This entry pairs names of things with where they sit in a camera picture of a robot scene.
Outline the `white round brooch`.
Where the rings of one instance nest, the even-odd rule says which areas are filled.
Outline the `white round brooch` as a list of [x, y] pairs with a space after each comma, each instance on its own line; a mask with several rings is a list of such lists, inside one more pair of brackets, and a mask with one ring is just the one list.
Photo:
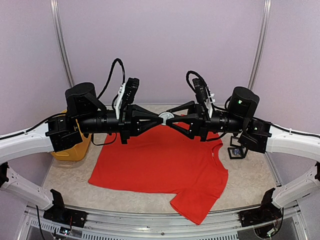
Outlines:
[[168, 111], [161, 112], [158, 115], [159, 118], [162, 118], [162, 123], [161, 125], [166, 126], [167, 125], [167, 120], [174, 118], [174, 114]]

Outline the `red t-shirt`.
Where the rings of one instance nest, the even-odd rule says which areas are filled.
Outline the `red t-shirt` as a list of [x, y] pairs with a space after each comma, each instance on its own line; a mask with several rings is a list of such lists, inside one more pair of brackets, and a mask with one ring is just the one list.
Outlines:
[[200, 225], [223, 194], [229, 173], [219, 159], [223, 142], [189, 139], [164, 125], [127, 144], [119, 139], [102, 148], [89, 184], [118, 191], [172, 194], [171, 207]]

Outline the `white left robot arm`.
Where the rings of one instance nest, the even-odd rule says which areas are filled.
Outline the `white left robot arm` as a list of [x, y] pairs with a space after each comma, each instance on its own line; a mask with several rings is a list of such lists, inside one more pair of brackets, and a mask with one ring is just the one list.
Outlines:
[[83, 137], [95, 134], [119, 134], [122, 144], [163, 123], [157, 114], [133, 104], [139, 87], [137, 78], [122, 85], [120, 106], [116, 110], [98, 99], [95, 86], [83, 82], [66, 90], [67, 111], [54, 114], [34, 127], [0, 137], [0, 189], [49, 210], [57, 221], [70, 218], [61, 194], [46, 190], [20, 177], [8, 162], [38, 153], [61, 152], [73, 148]]

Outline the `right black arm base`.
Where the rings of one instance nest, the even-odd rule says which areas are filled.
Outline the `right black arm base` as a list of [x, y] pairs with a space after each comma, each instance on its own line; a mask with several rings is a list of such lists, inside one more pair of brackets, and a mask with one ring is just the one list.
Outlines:
[[242, 210], [238, 213], [242, 227], [254, 226], [283, 217], [282, 208], [272, 204], [273, 187], [265, 192], [259, 207]]

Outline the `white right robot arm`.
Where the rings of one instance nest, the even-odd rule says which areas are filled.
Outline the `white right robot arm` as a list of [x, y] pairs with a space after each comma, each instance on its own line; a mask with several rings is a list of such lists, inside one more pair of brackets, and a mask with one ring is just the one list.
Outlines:
[[186, 137], [208, 140], [212, 133], [239, 135], [242, 154], [248, 150], [258, 153], [283, 153], [316, 161], [300, 177], [284, 186], [268, 190], [256, 210], [256, 218], [266, 222], [276, 209], [303, 198], [320, 188], [320, 136], [294, 131], [254, 117], [260, 98], [248, 88], [237, 86], [227, 100], [226, 110], [209, 110], [202, 86], [195, 87], [197, 103], [193, 101], [167, 111], [164, 123]]

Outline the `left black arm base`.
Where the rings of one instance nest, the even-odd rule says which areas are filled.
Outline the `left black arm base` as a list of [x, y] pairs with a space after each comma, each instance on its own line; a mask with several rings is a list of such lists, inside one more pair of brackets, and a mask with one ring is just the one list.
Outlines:
[[67, 208], [60, 192], [51, 189], [53, 196], [52, 206], [44, 211], [43, 218], [71, 227], [84, 228], [88, 213], [82, 210]]

